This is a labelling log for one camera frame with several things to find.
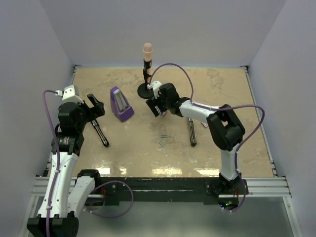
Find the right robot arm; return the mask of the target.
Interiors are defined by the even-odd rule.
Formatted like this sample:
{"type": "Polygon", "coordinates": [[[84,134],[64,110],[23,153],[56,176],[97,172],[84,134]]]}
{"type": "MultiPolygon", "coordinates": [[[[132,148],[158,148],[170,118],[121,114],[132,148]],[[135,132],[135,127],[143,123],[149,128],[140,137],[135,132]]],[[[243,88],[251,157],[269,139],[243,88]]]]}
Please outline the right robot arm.
{"type": "Polygon", "coordinates": [[[243,141],[245,128],[230,105],[210,106],[180,97],[171,83],[154,81],[147,85],[153,96],[146,101],[155,117],[169,111],[173,115],[195,119],[208,124],[214,144],[221,152],[220,189],[231,194],[237,189],[240,177],[238,150],[243,141]]]}

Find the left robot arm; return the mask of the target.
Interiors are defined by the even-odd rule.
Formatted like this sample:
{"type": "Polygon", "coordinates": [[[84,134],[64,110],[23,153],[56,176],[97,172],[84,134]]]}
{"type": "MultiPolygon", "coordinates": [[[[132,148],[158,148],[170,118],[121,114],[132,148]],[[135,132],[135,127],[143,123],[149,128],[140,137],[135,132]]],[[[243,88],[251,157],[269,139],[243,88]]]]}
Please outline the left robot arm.
{"type": "Polygon", "coordinates": [[[70,188],[85,126],[105,114],[103,102],[93,94],[87,97],[93,105],[91,108],[77,98],[63,100],[58,108],[59,124],[52,130],[52,170],[45,196],[36,217],[27,222],[27,229],[35,237],[75,237],[88,195],[102,189],[100,174],[93,169],[82,170],[74,188],[70,188]]]}

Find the grey black stapler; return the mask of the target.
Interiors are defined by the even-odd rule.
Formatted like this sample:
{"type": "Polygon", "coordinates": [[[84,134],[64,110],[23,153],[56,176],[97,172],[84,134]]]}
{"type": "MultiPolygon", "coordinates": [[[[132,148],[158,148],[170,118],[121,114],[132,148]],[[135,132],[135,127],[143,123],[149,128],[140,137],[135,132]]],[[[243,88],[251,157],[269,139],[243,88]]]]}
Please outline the grey black stapler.
{"type": "Polygon", "coordinates": [[[195,128],[194,128],[194,122],[192,118],[188,118],[188,126],[189,126],[189,133],[190,133],[190,143],[191,146],[196,146],[196,135],[195,135],[195,128]]]}

